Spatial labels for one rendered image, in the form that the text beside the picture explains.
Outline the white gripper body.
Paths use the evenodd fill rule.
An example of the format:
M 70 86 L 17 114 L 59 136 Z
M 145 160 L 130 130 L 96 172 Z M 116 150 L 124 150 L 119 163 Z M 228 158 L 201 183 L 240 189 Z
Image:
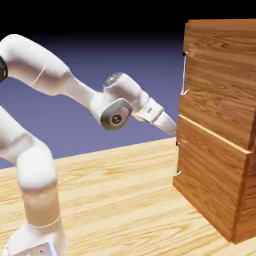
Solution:
M 177 125 L 165 111 L 155 120 L 154 126 L 171 136 L 176 135 Z

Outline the short wooden cabinet door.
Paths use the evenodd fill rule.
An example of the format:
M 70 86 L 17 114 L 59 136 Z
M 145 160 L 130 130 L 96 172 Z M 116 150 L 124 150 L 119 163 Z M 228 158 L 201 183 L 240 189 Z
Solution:
M 256 236 L 256 216 L 245 197 L 252 152 L 189 118 L 178 116 L 178 167 L 173 186 L 226 240 Z

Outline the tall wooden cabinet door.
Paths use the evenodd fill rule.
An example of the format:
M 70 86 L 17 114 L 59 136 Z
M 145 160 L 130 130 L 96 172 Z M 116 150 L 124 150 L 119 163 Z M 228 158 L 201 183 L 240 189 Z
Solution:
M 185 25 L 179 113 L 246 150 L 256 144 L 256 19 Z

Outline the wooden cabinet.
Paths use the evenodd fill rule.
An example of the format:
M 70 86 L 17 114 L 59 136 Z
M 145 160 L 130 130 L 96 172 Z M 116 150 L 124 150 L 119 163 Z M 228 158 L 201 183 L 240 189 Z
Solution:
M 185 25 L 174 187 L 228 241 L 256 237 L 256 19 Z

